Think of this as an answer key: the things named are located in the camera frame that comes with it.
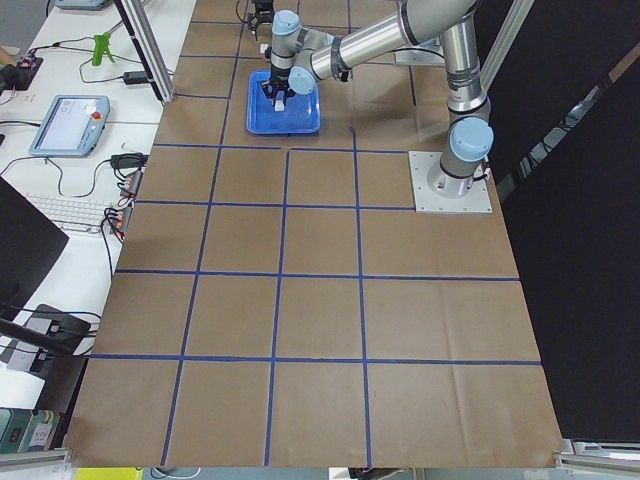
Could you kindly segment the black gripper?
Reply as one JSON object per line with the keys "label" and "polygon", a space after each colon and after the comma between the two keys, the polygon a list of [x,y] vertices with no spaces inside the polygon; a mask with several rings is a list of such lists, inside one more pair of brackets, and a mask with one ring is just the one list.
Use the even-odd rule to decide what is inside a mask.
{"label": "black gripper", "polygon": [[252,0],[254,12],[247,19],[247,27],[254,39],[258,38],[258,25],[271,24],[274,19],[274,3],[272,0]]}
{"label": "black gripper", "polygon": [[289,86],[289,74],[289,69],[272,69],[269,80],[260,84],[264,96],[272,103],[275,102],[275,98],[278,97],[280,92],[283,93],[285,107],[288,100],[295,96],[295,92]]}

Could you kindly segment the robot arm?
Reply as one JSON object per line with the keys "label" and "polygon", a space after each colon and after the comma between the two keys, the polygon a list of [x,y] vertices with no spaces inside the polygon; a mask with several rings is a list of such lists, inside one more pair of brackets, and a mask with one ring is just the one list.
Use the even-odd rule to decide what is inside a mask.
{"label": "robot arm", "polygon": [[449,132],[438,164],[428,172],[428,184],[444,198],[461,198],[494,142],[477,54],[476,8],[468,0],[403,1],[395,12],[344,37],[307,28],[297,13],[280,10],[272,22],[270,77],[262,91],[270,100],[308,95],[321,80],[347,81],[360,64],[439,38],[449,90]]}

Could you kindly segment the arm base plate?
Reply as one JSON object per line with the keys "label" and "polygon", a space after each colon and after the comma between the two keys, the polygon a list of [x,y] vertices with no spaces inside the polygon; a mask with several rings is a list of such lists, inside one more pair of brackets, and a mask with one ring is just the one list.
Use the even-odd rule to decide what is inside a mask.
{"label": "arm base plate", "polygon": [[393,54],[398,65],[445,66],[443,48],[438,37],[417,46],[405,45],[397,48]]}
{"label": "arm base plate", "polygon": [[417,213],[491,214],[488,179],[482,165],[466,179],[448,176],[440,165],[441,152],[409,151],[409,169]]}

